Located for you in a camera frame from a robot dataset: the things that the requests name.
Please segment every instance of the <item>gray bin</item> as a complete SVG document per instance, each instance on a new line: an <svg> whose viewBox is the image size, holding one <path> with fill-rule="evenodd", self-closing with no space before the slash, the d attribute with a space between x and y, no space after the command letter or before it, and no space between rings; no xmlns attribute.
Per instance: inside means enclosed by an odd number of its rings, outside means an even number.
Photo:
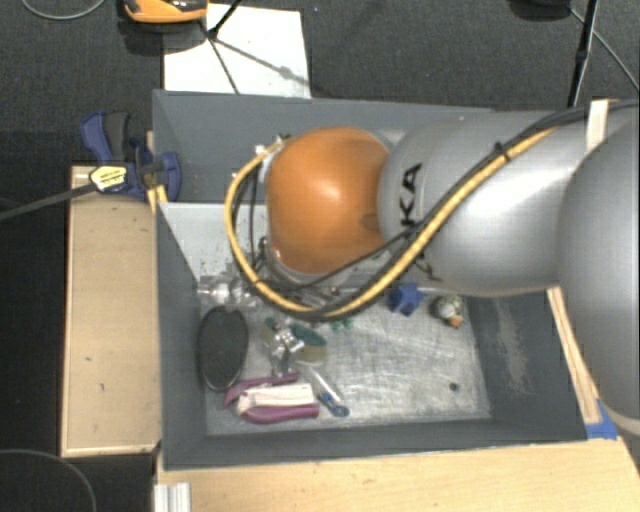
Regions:
<svg viewBox="0 0 640 512"><path fill-rule="evenodd" d="M321 415L318 420L269 427L246 424L220 411L220 395L206 391L198 377L195 346L203 312L197 280L201 274L220 270L228 258L226 240L219 233L220 202L228 176L250 158L255 144L269 143L278 132L296 134L339 124L391 139L429 120L475 112L406 104L155 93L155 150L177 151L185 171L182 204L163 205L157 216L162 446L167 469L586 438L554 319L542 293L509 299L467 298L468 324L460 331L442 326L425 310L405 319L386 312L380 303L371 314L388 318L381 327L356 319L353 332L327 336L330 354L340 354L339 361L330 361L333 366L328 367L334 380L340 377L343 391L356 400L349 404L354 418L348 422ZM421 318L424 328L417 332ZM259 319L251 325L255 332ZM374 328L379 330L372 334ZM380 340L384 344L376 345ZM262 364L259 342L253 339L252 343L254 352L250 351L243 377L264 376L251 373ZM369 357L360 357L363 353ZM394 386L388 385L376 395L375 386L382 380L370 379L375 372L394 372L397 386L414 379L416 392L403 391L398 399ZM370 384L366 393L363 382ZM410 410L417 413L406 413Z"/></svg>

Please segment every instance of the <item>metal part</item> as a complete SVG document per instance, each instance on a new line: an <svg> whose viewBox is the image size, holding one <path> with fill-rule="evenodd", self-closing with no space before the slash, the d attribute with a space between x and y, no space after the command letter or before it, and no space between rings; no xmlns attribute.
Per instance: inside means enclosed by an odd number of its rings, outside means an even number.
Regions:
<svg viewBox="0 0 640 512"><path fill-rule="evenodd" d="M227 269L217 276L200 276L198 297L205 308L227 306L230 309L250 310L260 302L247 290L231 265L227 265Z"/></svg>
<svg viewBox="0 0 640 512"><path fill-rule="evenodd" d="M153 486L154 512L191 512L191 486L188 482Z"/></svg>
<svg viewBox="0 0 640 512"><path fill-rule="evenodd" d="M556 257L569 318L600 396L638 428L638 110L625 115L627 125L598 146L567 188Z"/></svg>
<svg viewBox="0 0 640 512"><path fill-rule="evenodd" d="M447 190L494 148L545 115L490 113L431 123L392 151L381 178L378 210L385 239L423 218ZM611 112L607 135L627 123ZM557 129L505 165L469 196L426 248L433 277L419 285L496 297L543 290L558 281L556 230L567 185L587 154L585 124Z"/></svg>
<svg viewBox="0 0 640 512"><path fill-rule="evenodd" d="M269 319L262 326L261 335L269 351L272 374L281 377L290 373L298 353L304 348L304 342L296 338L288 327L281 327Z"/></svg>

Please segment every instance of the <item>wooden board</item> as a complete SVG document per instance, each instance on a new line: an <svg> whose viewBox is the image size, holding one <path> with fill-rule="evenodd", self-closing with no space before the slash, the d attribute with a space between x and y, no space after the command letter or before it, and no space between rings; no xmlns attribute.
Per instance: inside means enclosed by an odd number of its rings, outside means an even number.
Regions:
<svg viewBox="0 0 640 512"><path fill-rule="evenodd" d="M191 510L242 512L640 510L622 441L158 473L191 485Z"/></svg>
<svg viewBox="0 0 640 512"><path fill-rule="evenodd" d="M91 168L72 170L72 186ZM154 223L97 193L70 206L63 457L150 452L160 439Z"/></svg>

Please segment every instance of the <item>small blue object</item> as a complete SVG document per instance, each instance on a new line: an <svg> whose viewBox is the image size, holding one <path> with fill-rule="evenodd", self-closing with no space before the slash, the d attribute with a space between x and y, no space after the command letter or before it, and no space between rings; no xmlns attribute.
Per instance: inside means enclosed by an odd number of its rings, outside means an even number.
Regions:
<svg viewBox="0 0 640 512"><path fill-rule="evenodd" d="M616 430L616 426L611 421L611 418L605 411L602 406L602 402L598 400L598 409L600 409L600 415L602 416L602 421L600 423L596 423L594 425L585 425L585 429L587 431L587 437L589 439L611 439L615 441L618 439L618 431Z"/></svg>
<svg viewBox="0 0 640 512"><path fill-rule="evenodd" d="M391 311L400 312L404 316L411 315L424 298L416 283L398 285L389 294Z"/></svg>
<svg viewBox="0 0 640 512"><path fill-rule="evenodd" d="M327 406L327 409L331 411L331 414L336 416L337 418L346 418L349 416L349 408L345 405L339 404L336 402L335 398L331 395L331 393L324 392L318 395L318 400L320 400L324 405Z"/></svg>

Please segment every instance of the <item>black carpet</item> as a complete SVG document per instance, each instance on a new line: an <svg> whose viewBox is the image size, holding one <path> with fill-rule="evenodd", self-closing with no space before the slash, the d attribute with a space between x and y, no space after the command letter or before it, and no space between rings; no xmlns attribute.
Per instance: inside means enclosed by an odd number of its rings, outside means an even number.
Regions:
<svg viewBox="0 0 640 512"><path fill-rule="evenodd" d="M596 28L637 79L640 2L600 3ZM517 19L506 0L246 4L301 9L311 88L318 97L562 108L581 30L573 17L553 23ZM585 4L573 2L580 13ZM162 83L160 55L160 37L125 21L119 1L107 0L91 15L68 22L37 18L19 0L3 2L0 208L67 188L72 163L91 158L78 131L91 112L124 110L132 115L132 132L151 128L150 92ZM582 98L634 95L594 42ZM57 451L65 212L58 206L0 225L0 450ZM101 510L146 509L148 457L79 467L106 503ZM137 497L118 502L118 493Z"/></svg>
<svg viewBox="0 0 640 512"><path fill-rule="evenodd" d="M0 452L3 512L150 510L150 457L62 460L43 452Z"/></svg>

